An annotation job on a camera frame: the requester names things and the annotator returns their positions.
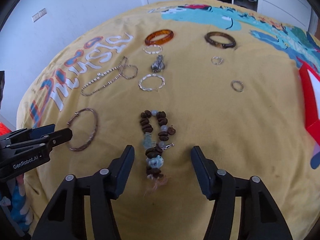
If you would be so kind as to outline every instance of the orange bangle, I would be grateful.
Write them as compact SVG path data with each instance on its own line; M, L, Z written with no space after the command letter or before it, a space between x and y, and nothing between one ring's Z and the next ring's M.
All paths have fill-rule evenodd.
M162 39L151 41L154 37L160 36L162 34L167 34L167 36L163 37ZM144 40L144 43L146 45L162 45L166 42L170 41L173 38L173 31L171 30L160 30L156 31L154 33L151 33L146 39Z

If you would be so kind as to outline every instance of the silver ring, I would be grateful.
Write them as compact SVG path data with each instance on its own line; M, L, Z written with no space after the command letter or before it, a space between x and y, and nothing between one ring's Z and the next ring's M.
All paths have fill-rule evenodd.
M234 83L237 83L241 86L241 89L238 89L234 86ZM244 85L240 80L232 80L231 81L231 87L233 88L233 90L237 91L237 92L242 92L244 89Z
M147 78L149 78L149 77L157 77L157 78L160 78L160 79L162 80L161 86L156 89L157 91L165 85L164 77L163 77L163 76L160 76L160 75L157 75L157 74L148 74L148 75L146 75L145 77L143 77L142 79L140 79L140 81L139 81L139 87L140 87L143 91L153 91L153 90L155 90L155 89L153 89L153 88L145 88L145 87L142 86L142 82L145 81L145 80L146 80Z
M217 56L215 56L215 57L212 57L211 62L212 62L212 64L220 65L221 63L223 63L223 58L222 58L222 57L217 57Z
M156 51L149 51L150 48L159 48ZM150 45L143 48L143 51L147 54L159 54L162 51L162 47L160 45Z

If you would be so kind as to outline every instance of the jewelry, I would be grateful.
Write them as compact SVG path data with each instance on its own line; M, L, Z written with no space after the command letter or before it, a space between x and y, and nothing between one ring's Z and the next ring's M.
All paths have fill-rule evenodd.
M161 174L160 168L162 167L164 160L161 157L164 150L174 146L173 143L167 145L166 141L169 140L168 135L174 135L176 130L170 126L167 126L168 119L166 118L165 112L158 112L157 110L146 110L141 113L140 125L142 126L142 131L145 134L145 139L143 140L143 147L146 149L147 156L147 177L150 179L162 178L164 175ZM156 116L158 124L160 126L160 132L158 133L160 142L151 141L151 133L153 128L149 123L149 118L151 116Z
M153 38L160 36L160 35L163 35L163 34L167 34L167 35L159 40L151 41ZM162 44L165 44L168 41L170 41L173 38L173 36L174 36L174 34L173 34L173 31L171 31L171 30L159 30L159 31L156 31L156 32L148 35L146 37L146 39L144 40L144 43L146 45L162 45Z
M225 37L227 38L229 41L231 41L231 43L221 43L221 42L217 42L212 40L210 37L211 36L221 36L221 37ZM226 33L221 33L221 32L209 32L204 36L205 40L210 43L212 46L215 46L217 48L220 49L227 49L227 48L233 48L236 46L236 40L231 37L230 35L226 34Z
M222 58L222 57L217 57L217 56L215 56L215 57L212 57L211 62L212 62L212 64L220 65L220 64L223 63L223 58Z
M156 51L149 51L147 49L151 49L151 48L159 48ZM143 51L147 54L159 54L162 51L162 47L160 45L150 45L150 46L146 46L143 48Z
M139 87L140 87L143 91L153 91L153 90L155 90L155 89L153 89L153 88L145 88L145 87L142 86L142 82L145 81L145 80L146 80L147 78L149 78L149 77L157 77L157 78L160 78L160 79L162 80L161 86L156 89L157 91L165 85L165 80L164 80L164 77L163 77L163 76L160 76L160 75L157 75L157 74L148 74L148 75L146 75L145 77L143 77L142 79L140 79L140 81L139 81Z
M120 63L119 63L118 66L116 66L116 67L114 67L114 68L111 68L111 69L107 70L106 72L98 73L96 78L92 79L91 81L89 81L87 84L85 84L85 85L82 87L82 89L81 89L81 94L82 94L83 96L85 96L85 97L91 96L91 95L93 95L94 93L100 91L101 89L106 88L108 85L112 84L114 81L116 81L116 80L117 80L119 77L121 77L121 76L123 76L125 79L133 79L133 78L135 78L135 77L137 76L137 74L138 74L138 68L137 68L137 66L135 66L135 65L127 65L127 61L128 61L128 58L127 58L127 57L123 57L123 58L121 59L121 61L120 61ZM126 68L128 68L128 67L133 67L133 68L136 69L135 73L134 73L131 77L128 77L128 76L124 75L124 70L125 70ZM97 81L100 80L102 77L104 77L105 75L108 75L110 72L112 72L112 71L114 71L114 70L116 70L116 69L119 70L119 74L118 74L115 78L113 78L112 80L110 80L108 83L104 84L102 87L99 87L98 89L96 89L95 91L91 92L90 94L85 94L85 93L83 92L83 90L84 90L86 87L88 87L88 86L90 86L91 84L97 82Z
M67 122L68 128L70 128L70 126L72 125L73 120L74 120L76 117L78 117L79 114L80 114L81 112L83 112L83 111L91 111L91 112L93 113L95 125L94 125L93 132L92 132L92 133L90 134L90 136L89 136L89 140L87 140L87 142L86 142L84 145L82 145L82 146L80 146L80 147L78 147L78 148L72 148L72 147L70 146L70 143L69 143L69 142L66 142L66 143L67 143L67 146L69 147L69 149L70 149L71 151L75 151L75 152L80 152L80 151L83 151L84 149L86 149L86 148L90 145L90 143L92 142L92 140L94 139L94 136L96 135L96 132L97 132L97 130L98 130L98 115L97 115L97 113L96 113L94 110L92 110L91 108L84 108L84 109L81 109L80 111L76 112L76 113L71 117L71 119Z
M239 84L241 88L240 88L240 89L236 88L236 87L234 86L235 83ZM233 88L233 90L235 90L235 91L237 91L237 92L242 92L243 89L244 89L244 85L243 85L243 83L242 83L240 80L233 80L233 81L231 82L231 87Z
M151 69L153 72L161 72L165 69L165 64L163 63L163 56L159 55L156 61L151 65Z

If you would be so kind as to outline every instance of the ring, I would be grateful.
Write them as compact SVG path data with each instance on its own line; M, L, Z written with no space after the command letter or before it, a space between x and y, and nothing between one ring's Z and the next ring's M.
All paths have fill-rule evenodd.
M87 142L86 142L84 145L82 145L82 146L80 146L80 147L78 147L78 148L72 148L72 147L70 146L69 142L67 142L67 146L69 147L69 149L70 149L71 151L75 151L75 152L80 152L80 151L83 151L84 149L86 149L86 148L90 145L90 143L92 142L92 140L94 139L94 136L96 135L96 132L97 132L97 130L98 130L98 115L97 115L97 113L96 113L94 110L92 110L91 108L84 108L84 109L81 109L80 111L76 112L76 113L73 115L73 117L71 117L71 119L67 122L68 128L70 128L73 120L74 120L76 117L78 117L79 114L80 114L81 112L83 112L83 111L91 111L91 112L93 113L93 115L94 115L94 120L95 120L95 125L94 125L93 132L92 132L92 133L90 134L90 136L89 136L89 140L87 140Z
M239 84L241 86L241 89L235 88L235 86L234 86L235 83ZM244 85L240 80L232 80L231 87L233 88L233 90L235 90L237 92L242 92L244 89Z
M164 77L163 76L160 76L160 75L157 75L157 74L148 74L146 75L145 77L143 77L140 81L139 81L139 87L143 90L143 91L153 91L155 89L153 88L145 88L142 86L142 82L145 81L147 78L149 77L157 77L157 78L160 78L162 80L162 84L160 87L157 88L157 91L162 88L165 84L165 80L164 80Z
M221 43L221 42L217 42L212 40L210 37L211 36L221 36L221 37L225 37L227 38L229 41L231 41L231 43ZM226 33L221 33L221 32L209 32L204 36L205 40L210 43L212 46L215 46L217 48L220 49L227 49L227 48L233 48L236 46L236 40L231 37L230 35L226 34Z
M124 70L126 69L126 67L133 67L136 69L135 74L133 74L131 77L128 77L124 74ZM137 76L138 74L138 67L136 65L119 65L119 72L121 73L121 75L125 78L125 79L133 79Z
M212 62L212 64L220 65L220 64L223 62L223 58L222 58L222 57L217 57L217 56L215 56L215 57L212 57L211 62Z
M160 36L160 35L163 35L163 34L167 34L167 35L159 40L151 41L153 38ZM162 44L165 44L166 42L170 41L173 38L173 36L174 36L174 34L173 34L173 31L171 31L171 30L160 30L160 31L156 31L156 32L148 35L146 37L146 39L144 40L144 43L146 45L162 45Z
M149 50L147 50L147 49L150 49L152 47L159 48L159 50L157 50L157 51L149 51ZM149 46L144 47L143 51L145 53L148 53L148 54L159 54L162 51L162 47L160 45L149 45Z

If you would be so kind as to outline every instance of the light blue bead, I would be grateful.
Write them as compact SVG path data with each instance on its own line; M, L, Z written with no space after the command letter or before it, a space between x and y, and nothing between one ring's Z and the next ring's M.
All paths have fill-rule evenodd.
M163 158L160 155L158 155L156 158L149 159L148 166L150 166L151 168L159 169L162 167L163 162Z
M152 111L151 111L151 114L152 114L153 116L156 116L158 112L159 112L158 110L152 110Z
M167 143L166 143L166 142L163 142L163 141L159 142L159 147L160 147L160 148L164 148L164 147L166 147L166 146L167 146Z
M145 133L142 145L146 150L156 146L156 142L151 139L151 133Z
M160 130L161 130L161 132L163 132L163 131L166 132L168 130L168 127L166 125L163 125L160 127Z

